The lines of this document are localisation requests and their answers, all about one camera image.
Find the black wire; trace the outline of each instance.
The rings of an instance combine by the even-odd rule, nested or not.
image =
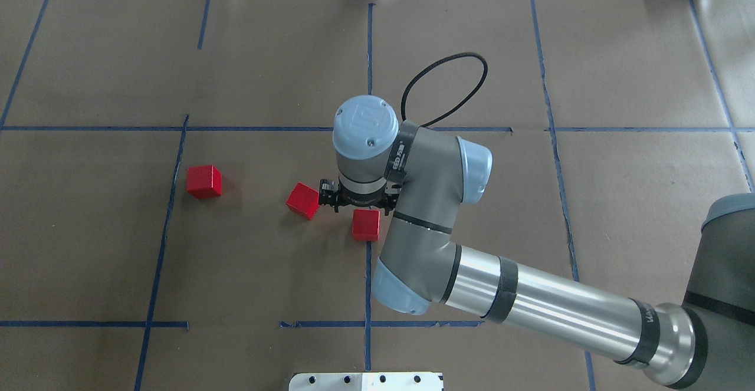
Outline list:
[[[441,115],[440,117],[437,117],[435,120],[431,120],[429,122],[424,123],[421,127],[428,127],[433,125],[434,123],[437,123],[438,121],[445,119],[449,115],[456,112],[456,110],[460,109],[463,104],[467,103],[472,96],[474,96],[475,93],[477,93],[477,90],[480,90],[480,87],[482,87],[482,84],[485,82],[485,78],[488,77],[488,63],[485,60],[485,58],[482,57],[482,55],[479,55],[479,53],[475,52],[462,52],[457,53],[456,55],[446,56],[442,60],[435,61],[430,66],[428,66],[426,69],[420,71],[419,74],[417,74],[412,81],[409,82],[409,84],[406,85],[406,89],[404,90],[404,95],[401,96],[401,119],[406,120],[406,98],[409,96],[409,91],[412,90],[413,85],[415,85],[425,74],[432,71],[432,69],[436,68],[439,65],[445,64],[448,61],[458,60],[459,58],[477,58],[482,63],[482,76],[480,77],[480,82],[477,83],[477,85],[472,89],[472,91],[465,97],[464,99],[461,99],[461,102],[458,103],[454,108],[450,109],[445,114]]]

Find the red cube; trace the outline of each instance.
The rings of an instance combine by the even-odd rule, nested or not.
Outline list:
[[[197,199],[223,195],[223,175],[214,165],[189,167],[186,171],[186,191]]]
[[[377,241],[380,238],[380,210],[354,210],[351,235],[357,241]]]
[[[320,192],[303,183],[297,183],[285,204],[294,213],[311,220],[315,216],[317,209],[320,208],[319,200]]]

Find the light blue cap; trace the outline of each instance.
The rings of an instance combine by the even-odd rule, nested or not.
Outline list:
[[[431,305],[430,301],[420,297],[401,279],[396,278],[379,258],[372,276],[372,295],[386,307],[400,313],[422,315]]]
[[[333,120],[333,146],[352,160],[367,160],[391,147],[399,133],[396,112],[383,99],[372,95],[345,101]]]
[[[461,164],[464,168],[464,197],[463,203],[477,203],[485,193],[490,179],[490,170],[493,168],[493,154],[490,149],[466,141],[456,136],[461,149]]]
[[[753,209],[755,209],[755,194],[753,193],[725,196],[710,206],[708,217],[705,219],[705,222],[703,222],[700,230],[705,229],[705,226],[709,224],[709,222],[725,216],[726,214]]]

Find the white metal plate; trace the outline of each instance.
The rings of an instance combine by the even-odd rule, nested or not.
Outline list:
[[[288,391],[443,391],[443,374],[436,372],[357,372],[297,374]]]

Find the metal bracket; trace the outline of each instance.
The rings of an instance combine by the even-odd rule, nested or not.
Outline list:
[[[435,372],[357,372],[297,374],[288,391],[443,391],[443,374]]]

